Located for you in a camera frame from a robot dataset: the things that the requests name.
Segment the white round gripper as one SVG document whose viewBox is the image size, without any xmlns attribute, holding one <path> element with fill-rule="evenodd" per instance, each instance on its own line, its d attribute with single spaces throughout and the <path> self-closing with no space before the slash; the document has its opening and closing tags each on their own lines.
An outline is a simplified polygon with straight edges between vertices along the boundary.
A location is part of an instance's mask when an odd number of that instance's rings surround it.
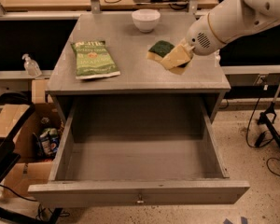
<svg viewBox="0 0 280 224">
<path fill-rule="evenodd" d="M 200 17 L 188 29 L 186 40 L 183 39 L 161 60 L 161 65 L 176 75 L 182 75 L 189 62 L 192 60 L 193 52 L 197 55 L 209 55 L 223 48 L 222 42 L 215 34 L 210 15 Z"/>
</svg>

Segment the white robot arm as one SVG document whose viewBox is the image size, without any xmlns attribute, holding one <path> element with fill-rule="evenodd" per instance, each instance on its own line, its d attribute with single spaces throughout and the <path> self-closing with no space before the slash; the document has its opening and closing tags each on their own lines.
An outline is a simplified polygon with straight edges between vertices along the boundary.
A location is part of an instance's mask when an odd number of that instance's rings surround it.
<svg viewBox="0 0 280 224">
<path fill-rule="evenodd" d="M 209 55 L 230 42 L 280 23 L 280 0 L 224 0 L 188 29 L 186 36 L 161 60 L 172 70 L 194 55 Z"/>
</svg>

